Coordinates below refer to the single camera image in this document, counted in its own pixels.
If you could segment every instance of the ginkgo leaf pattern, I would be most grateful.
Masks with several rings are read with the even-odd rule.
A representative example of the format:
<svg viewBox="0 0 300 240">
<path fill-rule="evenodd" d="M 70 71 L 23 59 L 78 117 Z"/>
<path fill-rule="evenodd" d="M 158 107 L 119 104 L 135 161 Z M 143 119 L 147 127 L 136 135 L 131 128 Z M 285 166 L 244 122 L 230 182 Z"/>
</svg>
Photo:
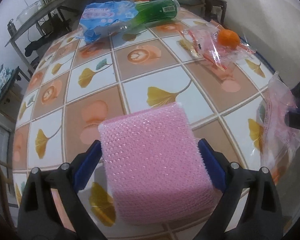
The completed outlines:
<svg viewBox="0 0 300 240">
<path fill-rule="evenodd" d="M 41 68 L 47 61 L 44 59 L 38 66 L 38 69 Z"/>
<path fill-rule="evenodd" d="M 136 37 L 137 37 L 136 34 L 130 34 L 130 33 L 125 33 L 124 35 L 122 35 L 122 39 L 124 41 L 134 41 Z"/>
<path fill-rule="evenodd" d="M 61 129 L 61 126 L 59 127 L 59 129 L 50 137 L 47 137 L 44 132 L 42 131 L 42 129 L 38 130 L 37 133 L 37 137 L 35 138 L 35 151 L 37 152 L 37 155 L 39 157 L 39 159 L 42 159 L 46 153 L 46 147 L 47 147 L 47 143 L 48 141 L 54 137 L 58 131 Z"/>
<path fill-rule="evenodd" d="M 85 68 L 79 76 L 78 84 L 80 85 L 80 87 L 86 88 L 90 84 L 95 74 L 96 72 L 92 71 L 89 68 Z"/>
<path fill-rule="evenodd" d="M 67 62 L 69 62 L 71 59 L 72 59 L 72 57 L 70 57 L 66 62 L 64 62 L 64 63 L 62 63 L 62 64 L 61 64 L 61 63 L 55 64 L 54 67 L 53 67 L 53 69 L 51 70 L 52 75 L 57 74 L 57 72 L 59 71 L 59 69 L 60 69 L 64 64 L 66 64 Z"/>
<path fill-rule="evenodd" d="M 19 187 L 18 187 L 17 183 L 14 184 L 14 188 L 15 188 L 15 192 L 16 192 L 16 199 L 17 199 L 17 202 L 20 206 L 22 196 L 21 196 L 21 193 L 20 193 L 20 190 L 19 190 Z"/>
<path fill-rule="evenodd" d="M 264 122 L 265 116 L 266 116 L 266 109 L 265 109 L 264 105 L 260 106 L 259 114 L 260 114 L 261 121 Z"/>
<path fill-rule="evenodd" d="M 27 109 L 27 106 L 26 106 L 26 102 L 23 102 L 21 108 L 20 108 L 20 111 L 19 111 L 19 120 L 21 120 L 23 114 L 25 113 Z"/>
<path fill-rule="evenodd" d="M 28 105 L 31 104 L 32 102 L 34 102 L 33 99 L 34 99 L 34 95 L 32 95 L 31 98 L 29 99 Z"/>
<path fill-rule="evenodd" d="M 202 23 L 202 22 L 199 22 L 199 21 L 193 21 L 194 24 L 196 25 L 207 25 L 206 23 Z"/>
<path fill-rule="evenodd" d="M 23 104 L 21 105 L 20 111 L 19 111 L 19 120 L 21 120 L 23 114 L 25 113 L 25 111 L 27 110 L 27 108 L 29 108 L 30 106 L 32 106 L 32 103 L 34 102 L 34 95 L 31 96 L 31 98 L 28 101 L 28 105 L 26 104 L 26 102 L 23 102 Z"/>
<path fill-rule="evenodd" d="M 107 59 L 106 59 L 106 58 L 103 59 L 103 60 L 101 60 L 101 61 L 97 64 L 96 70 L 99 70 L 100 68 L 103 68 L 105 65 L 108 65 L 108 64 L 107 64 Z"/>
<path fill-rule="evenodd" d="M 93 182 L 91 195 L 89 197 L 91 211 L 106 227 L 111 227 L 115 223 L 116 214 L 112 197 L 101 187 Z"/>
<path fill-rule="evenodd" d="M 157 107 L 174 103 L 176 101 L 176 97 L 182 92 L 184 92 L 190 86 L 191 82 L 192 80 L 190 80 L 189 84 L 183 90 L 177 93 L 169 93 L 157 87 L 148 87 L 148 105 L 150 107 Z"/>
<path fill-rule="evenodd" d="M 80 86 L 81 88 L 86 88 L 86 87 L 90 84 L 90 82 L 91 82 L 93 76 L 99 72 L 98 70 L 100 70 L 101 68 L 103 68 L 103 67 L 106 66 L 106 65 L 107 65 L 107 67 L 104 68 L 103 70 L 105 70 L 105 69 L 107 69 L 109 66 L 111 66 L 112 63 L 111 63 L 111 64 L 108 64 L 108 63 L 107 63 L 107 59 L 105 58 L 105 59 L 101 60 L 101 61 L 97 64 L 97 66 L 96 66 L 96 70 L 97 70 L 97 71 L 96 71 L 96 72 L 95 72 L 95 71 L 92 71 L 90 68 L 85 68 L 85 69 L 82 71 L 81 75 L 79 76 L 79 80 L 78 80 L 79 86 Z"/>
<path fill-rule="evenodd" d="M 263 77 L 263 78 L 266 77 L 265 74 L 263 73 L 262 69 L 260 68 L 261 62 L 259 65 L 257 65 L 256 63 L 253 63 L 252 61 L 250 61 L 248 59 L 246 59 L 245 61 L 248 64 L 249 68 L 254 71 L 254 73 L 258 74 L 260 77 Z"/>
<path fill-rule="evenodd" d="M 21 194 L 23 194 L 24 190 L 25 190 L 25 187 L 26 187 L 26 183 L 23 181 L 20 185 L 20 189 L 21 189 Z"/>
<path fill-rule="evenodd" d="M 263 127 L 251 118 L 248 119 L 248 124 L 250 130 L 249 136 L 253 141 L 253 145 L 260 151 L 260 153 L 262 153 Z"/>
<path fill-rule="evenodd" d="M 60 64 L 60 63 L 55 64 L 55 66 L 54 66 L 53 69 L 51 70 L 51 73 L 52 73 L 53 75 L 55 75 L 55 74 L 59 71 L 59 69 L 61 68 L 61 66 L 62 66 L 62 64 Z"/>
</svg>

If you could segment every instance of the table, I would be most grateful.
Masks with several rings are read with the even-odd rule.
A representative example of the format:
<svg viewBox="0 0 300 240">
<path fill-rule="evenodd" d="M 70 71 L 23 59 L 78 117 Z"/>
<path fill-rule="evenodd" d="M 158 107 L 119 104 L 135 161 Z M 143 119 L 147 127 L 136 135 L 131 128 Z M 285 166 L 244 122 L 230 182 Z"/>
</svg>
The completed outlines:
<svg viewBox="0 0 300 240">
<path fill-rule="evenodd" d="M 28 60 L 26 59 L 26 57 L 23 55 L 23 53 L 21 52 L 21 50 L 18 48 L 18 46 L 16 45 L 16 40 L 23 34 L 25 33 L 31 26 L 33 25 L 37 25 L 39 31 L 40 29 L 40 25 L 38 23 L 38 21 L 40 19 L 42 19 L 44 16 L 46 16 L 47 14 L 49 14 L 51 11 L 53 11 L 55 8 L 58 9 L 58 12 L 60 13 L 60 15 L 63 18 L 63 21 L 65 21 L 60 8 L 62 8 L 62 4 L 64 2 L 66 2 L 68 0 L 52 0 L 51 2 L 49 2 L 48 4 L 46 4 L 45 6 L 43 6 L 41 9 L 39 9 L 35 14 L 33 14 L 18 30 L 17 32 L 11 37 L 11 39 L 7 42 L 7 44 L 5 45 L 5 47 L 10 43 L 12 45 L 12 47 L 15 49 L 15 51 L 17 52 L 17 54 L 19 55 L 19 57 L 22 59 L 22 61 L 25 63 L 25 65 L 28 67 L 28 69 L 33 73 L 34 69 L 31 66 L 31 64 L 28 62 Z"/>
<path fill-rule="evenodd" d="M 207 60 L 193 58 L 179 43 L 177 30 L 206 23 L 181 8 L 176 20 L 139 34 L 119 33 L 86 45 L 73 38 L 82 35 L 78 29 L 54 41 L 30 81 L 16 124 L 13 179 L 18 201 L 32 168 L 51 170 L 71 162 L 100 138 L 98 125 L 104 119 L 149 109 L 149 97 L 164 104 L 167 94 L 176 92 L 196 138 L 206 138 L 230 162 L 259 170 L 259 140 L 272 72 L 256 55 L 222 73 Z M 149 87 L 162 90 L 162 95 L 149 93 Z M 286 155 L 278 165 L 289 164 Z M 104 192 L 97 193 L 100 186 Z M 189 240 L 210 215 L 205 211 L 169 223 L 127 225 L 118 216 L 98 213 L 95 199 L 111 195 L 107 189 L 101 161 L 78 196 L 108 239 Z M 64 225 L 71 228 L 58 193 L 52 194 Z M 237 225 L 246 199 L 244 191 L 228 230 Z"/>
</svg>

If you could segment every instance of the pink sponge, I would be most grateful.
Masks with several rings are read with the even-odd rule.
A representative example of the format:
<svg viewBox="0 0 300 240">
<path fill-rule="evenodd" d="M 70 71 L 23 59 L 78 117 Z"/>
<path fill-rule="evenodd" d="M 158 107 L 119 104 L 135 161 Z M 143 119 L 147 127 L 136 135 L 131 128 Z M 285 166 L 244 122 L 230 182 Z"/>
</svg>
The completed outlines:
<svg viewBox="0 0 300 240">
<path fill-rule="evenodd" d="M 175 220 L 215 204 L 181 105 L 107 120 L 99 131 L 114 205 L 126 223 Z"/>
</svg>

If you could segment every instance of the wall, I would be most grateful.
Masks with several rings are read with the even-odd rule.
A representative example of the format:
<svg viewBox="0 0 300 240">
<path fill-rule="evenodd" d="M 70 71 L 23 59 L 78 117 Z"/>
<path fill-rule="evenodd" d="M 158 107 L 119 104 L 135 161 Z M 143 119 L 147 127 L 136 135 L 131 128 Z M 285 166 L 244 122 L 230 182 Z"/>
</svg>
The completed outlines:
<svg viewBox="0 0 300 240">
<path fill-rule="evenodd" d="M 33 4 L 37 0 L 26 0 L 28 5 Z M 16 68 L 19 66 L 21 70 L 28 74 L 27 67 L 22 62 L 18 54 L 15 52 L 11 44 L 5 48 L 5 44 L 10 39 L 10 34 L 7 30 L 7 24 L 11 19 L 14 19 L 14 24 L 16 28 L 19 28 L 20 25 L 16 22 L 18 15 L 27 8 L 24 0 L 2 0 L 0 3 L 0 65 L 4 64 L 5 67 Z M 34 41 L 41 37 L 37 28 L 32 26 L 29 29 L 29 40 Z M 17 41 L 16 44 L 20 48 L 21 52 L 24 53 L 24 48 L 30 44 L 28 41 L 28 32 L 25 32 Z M 28 61 L 31 62 L 37 57 L 37 53 L 34 51 Z M 21 94 L 24 94 L 28 82 L 25 79 L 17 82 L 17 85 L 21 87 Z"/>
<path fill-rule="evenodd" d="M 292 89 L 300 81 L 300 1 L 226 0 L 225 25 L 245 37 Z"/>
</svg>

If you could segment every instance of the mandarin orange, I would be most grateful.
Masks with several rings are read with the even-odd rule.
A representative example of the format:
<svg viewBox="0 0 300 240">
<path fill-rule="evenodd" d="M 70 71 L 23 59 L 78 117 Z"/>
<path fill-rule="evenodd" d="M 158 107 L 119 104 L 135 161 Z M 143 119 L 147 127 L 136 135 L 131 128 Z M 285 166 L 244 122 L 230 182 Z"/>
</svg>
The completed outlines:
<svg viewBox="0 0 300 240">
<path fill-rule="evenodd" d="M 226 29 L 219 31 L 217 40 L 220 45 L 230 47 L 231 49 L 235 49 L 240 44 L 239 35 Z"/>
</svg>

